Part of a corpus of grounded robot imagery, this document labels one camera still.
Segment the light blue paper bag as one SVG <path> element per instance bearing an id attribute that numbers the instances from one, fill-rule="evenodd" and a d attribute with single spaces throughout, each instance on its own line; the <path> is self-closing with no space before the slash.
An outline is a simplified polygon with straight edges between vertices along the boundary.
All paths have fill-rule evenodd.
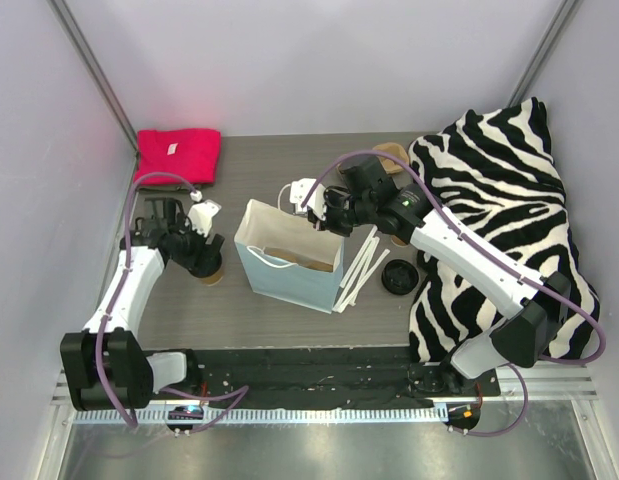
<path id="1" fill-rule="evenodd" d="M 253 292 L 332 312 L 343 278 L 342 237 L 251 199 L 234 244 Z"/>

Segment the brown cardboard cup carrier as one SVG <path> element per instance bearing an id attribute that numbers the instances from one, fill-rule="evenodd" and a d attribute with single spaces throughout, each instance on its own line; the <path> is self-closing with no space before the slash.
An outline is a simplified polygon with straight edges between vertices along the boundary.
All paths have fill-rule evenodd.
<path id="1" fill-rule="evenodd" d="M 371 149 L 358 150 L 358 151 L 355 151 L 354 153 L 355 154 L 367 154 L 371 151 L 389 154 L 392 157 L 400 159 L 405 164 L 409 163 L 409 156 L 407 154 L 406 149 L 402 145 L 395 143 L 395 142 L 387 142 L 387 143 L 378 144 L 372 147 Z M 378 156 L 378 159 L 380 160 L 381 166 L 383 167 L 384 171 L 390 176 L 397 175 L 403 171 L 403 168 L 399 164 L 396 164 L 395 162 L 393 162 L 392 160 L 386 157 Z M 338 165 L 337 171 L 339 174 L 343 174 L 344 170 L 352 165 L 353 165 L 353 157 L 350 157 Z"/>

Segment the brown paper coffee cup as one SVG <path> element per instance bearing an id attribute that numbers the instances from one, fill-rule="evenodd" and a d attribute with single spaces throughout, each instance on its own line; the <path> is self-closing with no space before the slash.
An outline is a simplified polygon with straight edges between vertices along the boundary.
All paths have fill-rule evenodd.
<path id="1" fill-rule="evenodd" d="M 219 267 L 213 274 L 201 277 L 200 281 L 206 286 L 213 286 L 219 283 L 224 277 L 224 268 Z"/>

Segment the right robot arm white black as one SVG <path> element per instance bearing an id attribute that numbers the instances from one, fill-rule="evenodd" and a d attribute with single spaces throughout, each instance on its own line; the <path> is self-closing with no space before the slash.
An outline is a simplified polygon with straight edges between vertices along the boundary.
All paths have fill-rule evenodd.
<path id="1" fill-rule="evenodd" d="M 373 225 L 448 265 L 502 316 L 447 356 L 440 371 L 444 389 L 461 395 L 489 370 L 533 367 L 566 321 L 570 281 L 560 272 L 543 275 L 499 251 L 417 183 L 397 187 L 375 153 L 350 155 L 345 164 L 344 187 L 316 181 L 297 205 L 317 229 L 349 236 L 358 226 Z"/>

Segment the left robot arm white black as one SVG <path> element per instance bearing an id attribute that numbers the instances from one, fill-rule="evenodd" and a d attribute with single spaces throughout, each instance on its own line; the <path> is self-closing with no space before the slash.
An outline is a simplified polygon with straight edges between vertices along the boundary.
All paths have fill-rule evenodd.
<path id="1" fill-rule="evenodd" d="M 212 230 L 220 205 L 212 200 L 184 208 L 172 197 L 149 198 L 120 241 L 114 277 L 93 316 L 67 333 L 60 355 L 70 398 L 78 411 L 142 409 L 168 387 L 194 397 L 202 374 L 190 349 L 148 354 L 137 340 L 140 322 L 159 277 L 174 263 L 215 284 L 222 275 L 223 236 Z"/>

